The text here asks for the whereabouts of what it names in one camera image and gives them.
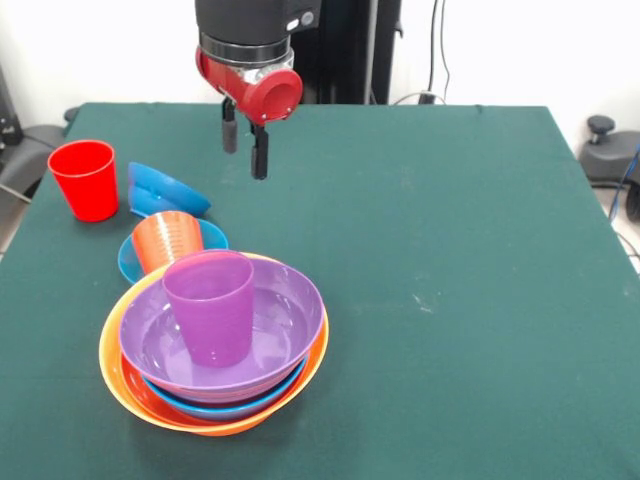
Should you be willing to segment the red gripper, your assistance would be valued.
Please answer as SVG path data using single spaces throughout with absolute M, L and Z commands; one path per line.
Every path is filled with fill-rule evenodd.
M 196 65 L 204 80 L 225 96 L 222 102 L 222 144 L 226 153 L 237 151 L 236 110 L 243 113 L 254 135 L 251 174 L 256 180 L 268 176 L 268 122 L 284 120 L 302 99 L 303 82 L 293 69 L 295 54 L 290 49 L 275 63 L 262 67 L 234 67 L 219 63 L 197 48 Z

